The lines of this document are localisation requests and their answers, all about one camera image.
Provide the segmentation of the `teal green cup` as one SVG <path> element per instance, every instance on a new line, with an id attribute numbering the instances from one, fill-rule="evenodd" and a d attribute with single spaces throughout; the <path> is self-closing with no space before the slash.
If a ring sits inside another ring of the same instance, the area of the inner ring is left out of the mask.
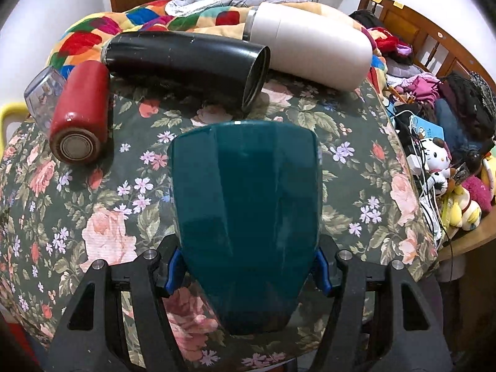
<path id="1" fill-rule="evenodd" d="M 182 257 L 221 326 L 233 335 L 284 329 L 319 243 L 315 133 L 217 123 L 177 137 L 168 155 Z"/>

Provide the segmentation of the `clear plastic cup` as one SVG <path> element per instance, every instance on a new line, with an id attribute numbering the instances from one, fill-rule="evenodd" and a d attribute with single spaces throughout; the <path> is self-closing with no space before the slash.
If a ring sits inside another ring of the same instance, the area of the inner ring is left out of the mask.
<path id="1" fill-rule="evenodd" d="M 66 79 L 52 65 L 45 67 L 24 91 L 24 100 L 30 116 L 40 131 L 48 135 L 56 105 Z"/>

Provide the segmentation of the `wooden side table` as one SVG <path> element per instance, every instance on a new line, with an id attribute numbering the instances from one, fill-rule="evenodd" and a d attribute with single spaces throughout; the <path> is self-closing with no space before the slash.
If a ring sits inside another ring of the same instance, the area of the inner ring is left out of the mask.
<path id="1" fill-rule="evenodd" d="M 444 334 L 454 365 L 495 362 L 495 212 L 441 251 Z"/>

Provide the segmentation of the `floral dark green cloth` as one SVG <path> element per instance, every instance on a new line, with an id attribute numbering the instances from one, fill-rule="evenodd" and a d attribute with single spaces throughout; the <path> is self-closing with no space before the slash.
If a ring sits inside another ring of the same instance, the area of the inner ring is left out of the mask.
<path id="1" fill-rule="evenodd" d="M 72 167 L 51 154 L 24 122 L 1 161 L 1 303 L 48 348 L 72 294 L 96 259 L 135 259 L 172 233 L 167 148 L 197 127 L 237 119 L 221 105 L 181 92 L 112 84 L 108 153 Z M 398 136 L 369 82 L 337 92 L 273 74 L 250 112 L 310 129 L 323 153 L 322 230 L 358 258 L 401 260 L 419 280 L 437 250 Z M 188 282 L 165 302 L 171 329 L 192 371 L 247 371 L 317 348 L 330 302 L 307 284 L 281 333 L 230 336 L 203 292 Z"/>

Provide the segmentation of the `yellow plush toy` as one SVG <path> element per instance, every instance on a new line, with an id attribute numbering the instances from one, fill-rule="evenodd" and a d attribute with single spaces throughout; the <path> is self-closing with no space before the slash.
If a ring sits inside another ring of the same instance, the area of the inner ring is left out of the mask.
<path id="1" fill-rule="evenodd" d="M 456 186 L 450 194 L 443 196 L 441 220 L 445 228 L 474 230 L 479 226 L 482 215 L 481 207 L 463 186 Z"/>

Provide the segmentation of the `pink plush toy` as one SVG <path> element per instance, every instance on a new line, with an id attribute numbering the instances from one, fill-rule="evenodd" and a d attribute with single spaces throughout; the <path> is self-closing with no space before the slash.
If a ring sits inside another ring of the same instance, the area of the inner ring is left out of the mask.
<path id="1" fill-rule="evenodd" d="M 482 212 L 487 214 L 491 212 L 493 205 L 493 195 L 488 187 L 484 185 L 481 179 L 471 175 L 463 181 L 463 187 L 468 190 L 470 197 L 482 209 Z"/>

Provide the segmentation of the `hello kitty plush toy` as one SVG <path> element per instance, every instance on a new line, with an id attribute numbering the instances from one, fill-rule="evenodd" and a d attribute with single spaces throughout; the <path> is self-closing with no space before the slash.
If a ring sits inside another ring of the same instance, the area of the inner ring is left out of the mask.
<path id="1" fill-rule="evenodd" d="M 444 195 L 454 176 L 451 154 L 440 138 L 425 138 L 414 143 L 414 152 L 407 156 L 412 173 L 424 182 L 423 192 Z"/>

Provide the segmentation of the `red thermos bottle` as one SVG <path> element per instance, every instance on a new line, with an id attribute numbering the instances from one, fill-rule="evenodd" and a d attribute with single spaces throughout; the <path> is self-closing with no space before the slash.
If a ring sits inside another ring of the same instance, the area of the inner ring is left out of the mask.
<path id="1" fill-rule="evenodd" d="M 53 155 L 67 164 L 98 158 L 108 139 L 110 74 L 96 60 L 76 65 L 55 106 L 49 142 Z"/>

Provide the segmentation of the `pile of clothes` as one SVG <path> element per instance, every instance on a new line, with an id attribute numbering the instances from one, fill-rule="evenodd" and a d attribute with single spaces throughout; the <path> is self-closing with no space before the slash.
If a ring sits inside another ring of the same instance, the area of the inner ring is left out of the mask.
<path id="1" fill-rule="evenodd" d="M 360 9 L 350 17 L 362 24 L 376 40 L 386 60 L 387 75 L 399 94 L 425 107 L 427 118 L 444 129 L 451 151 L 494 146 L 495 88 L 476 72 L 469 78 L 452 72 L 437 77 L 414 63 L 413 48 L 387 30 L 369 10 Z"/>

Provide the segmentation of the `wooden headboard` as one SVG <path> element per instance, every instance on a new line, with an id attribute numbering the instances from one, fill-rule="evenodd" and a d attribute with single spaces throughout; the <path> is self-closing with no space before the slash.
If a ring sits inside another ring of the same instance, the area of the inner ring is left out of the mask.
<path id="1" fill-rule="evenodd" d="M 413 48 L 414 63 L 437 77 L 476 72 L 491 88 L 495 82 L 480 62 L 455 38 L 430 19 L 394 0 L 360 0 L 392 34 Z"/>

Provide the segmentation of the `colourful patchwork blanket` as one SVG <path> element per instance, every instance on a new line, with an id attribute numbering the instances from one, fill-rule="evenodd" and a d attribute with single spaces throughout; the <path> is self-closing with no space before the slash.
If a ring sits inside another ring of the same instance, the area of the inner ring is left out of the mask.
<path id="1" fill-rule="evenodd" d="M 86 60 L 99 60 L 104 44 L 112 37 L 130 31 L 186 31 L 241 39 L 248 13 L 252 10 L 251 7 L 225 6 L 206 8 L 198 14 L 186 17 L 174 17 L 166 14 L 167 2 L 156 0 L 122 13 L 101 12 L 80 19 L 55 44 L 46 64 L 67 77 L 75 65 Z M 365 34 L 372 45 L 372 64 L 366 78 L 377 93 L 383 92 L 387 85 L 386 60 L 378 49 L 376 40 L 362 24 L 341 11 L 318 2 L 286 2 L 285 6 L 326 19 L 337 16 Z"/>

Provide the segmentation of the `black thermos tumbler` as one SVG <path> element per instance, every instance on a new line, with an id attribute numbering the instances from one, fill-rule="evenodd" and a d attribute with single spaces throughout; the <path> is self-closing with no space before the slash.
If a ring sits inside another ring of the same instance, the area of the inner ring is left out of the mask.
<path id="1" fill-rule="evenodd" d="M 133 31 L 112 37 L 101 62 L 118 78 L 200 91 L 248 112 L 267 78 L 270 48 L 185 31 Z"/>

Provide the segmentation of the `beige thermos bottle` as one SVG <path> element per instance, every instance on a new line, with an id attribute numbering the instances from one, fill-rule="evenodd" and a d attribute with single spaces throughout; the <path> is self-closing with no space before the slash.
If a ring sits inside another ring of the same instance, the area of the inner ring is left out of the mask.
<path id="1" fill-rule="evenodd" d="M 243 39 L 270 49 L 274 71 L 339 91 L 359 87 L 372 64 L 369 37 L 334 8 L 321 15 L 264 2 L 247 14 Z"/>

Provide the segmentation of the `grey white crumpled sheet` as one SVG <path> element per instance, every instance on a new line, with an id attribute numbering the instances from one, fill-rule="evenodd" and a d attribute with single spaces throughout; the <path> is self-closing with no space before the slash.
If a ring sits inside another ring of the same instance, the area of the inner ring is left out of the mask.
<path id="1" fill-rule="evenodd" d="M 165 12 L 174 17 L 186 17 L 199 14 L 209 8 L 249 8 L 259 6 L 263 2 L 307 2 L 307 0 L 171 0 L 165 6 Z"/>

